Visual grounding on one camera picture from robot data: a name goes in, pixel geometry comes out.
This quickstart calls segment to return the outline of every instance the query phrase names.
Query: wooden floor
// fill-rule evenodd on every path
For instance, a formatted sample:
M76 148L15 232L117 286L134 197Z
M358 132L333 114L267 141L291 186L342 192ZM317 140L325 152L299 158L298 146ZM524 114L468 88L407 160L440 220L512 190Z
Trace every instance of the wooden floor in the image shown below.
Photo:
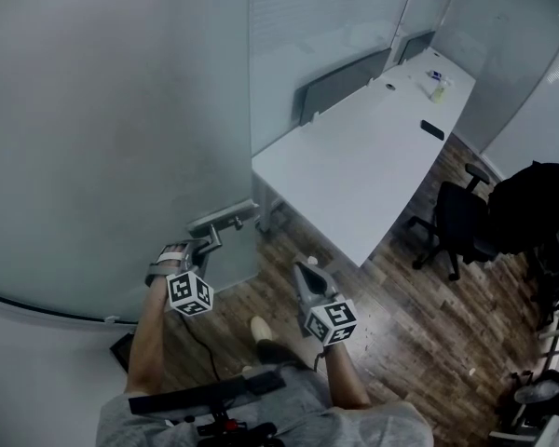
M446 253L421 271L411 268L425 251L426 233L404 222L413 214L430 220L441 182L468 183L463 167L472 160L485 169L452 136L362 268L348 264L335 276L359 311L360 324L347 346L370 395L376 402L412 402L433 427L437 445L484 444L497 423L498 397L511 385L509 373L533 366L538 355L538 311L529 301L535 287L523 282L523 257L463 264L458 282L447 279ZM478 188L481 196L489 191ZM190 321L213 348L224 378L256 363L248 328L255 314L310 365L319 351L296 325L292 260L300 252L315 255L323 266L334 254L285 206L274 212L268 234L259 237L259 276L219 293L213 313ZM167 317L165 347L167 388L213 381L205 350L174 315ZM322 362L320 371L324 375Z

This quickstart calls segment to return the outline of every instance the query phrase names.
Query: small bottle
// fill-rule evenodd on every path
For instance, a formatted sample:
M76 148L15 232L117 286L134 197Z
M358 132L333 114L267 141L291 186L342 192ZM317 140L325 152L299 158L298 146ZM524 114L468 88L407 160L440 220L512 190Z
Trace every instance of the small bottle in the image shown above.
M437 85L437 88L430 95L430 100L437 104L442 102L443 95L445 93L445 88L450 86L450 84L451 84L450 81L445 76L442 76L441 79L439 80L439 84Z

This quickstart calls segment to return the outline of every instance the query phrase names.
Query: white desk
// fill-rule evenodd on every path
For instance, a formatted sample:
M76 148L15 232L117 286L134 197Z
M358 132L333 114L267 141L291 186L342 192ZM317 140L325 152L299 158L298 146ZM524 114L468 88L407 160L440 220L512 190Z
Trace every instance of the white desk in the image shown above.
M439 104L429 99L437 86L429 70L454 80ZM473 86L471 76L429 48L271 144L253 158L253 170L361 266L443 148L420 121L447 139Z

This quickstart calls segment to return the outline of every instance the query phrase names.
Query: cable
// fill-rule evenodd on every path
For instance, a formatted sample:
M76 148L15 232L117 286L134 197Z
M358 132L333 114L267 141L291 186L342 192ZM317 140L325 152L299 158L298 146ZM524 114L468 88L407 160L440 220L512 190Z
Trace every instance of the cable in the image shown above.
M315 358L315 364L313 365L313 371L316 373L317 372L317 365L319 364L319 359L321 358L325 358L325 355L327 353L325 352L325 350L321 351L317 357Z
M186 318L182 315L180 315L180 318L182 319L182 321L184 323L184 326L186 327L186 330L188 331L188 334L190 334L193 337L193 339L195 341L197 341L197 343L199 343L205 349L207 349L207 352L209 353L209 361L211 362L211 368L213 369L213 375L215 376L215 379L217 379L218 383L222 382L222 379L220 378L220 375L217 373L217 369L215 368L215 360L213 359L213 352L211 351L211 349L205 343L203 343L200 339L198 339L195 336L195 334L191 331L190 327L188 326L188 323L186 322Z

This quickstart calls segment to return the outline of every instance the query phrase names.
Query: white sneaker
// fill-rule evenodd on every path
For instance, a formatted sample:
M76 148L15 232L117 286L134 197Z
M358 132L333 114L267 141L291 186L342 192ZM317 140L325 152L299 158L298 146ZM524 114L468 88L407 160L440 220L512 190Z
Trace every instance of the white sneaker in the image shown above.
M534 404L551 400L557 394L559 394L559 383L548 379L530 386L520 387L515 391L513 399L518 404Z
M253 317L251 319L251 334L255 343L264 339L271 340L273 336L271 328L269 328L267 322L261 317Z

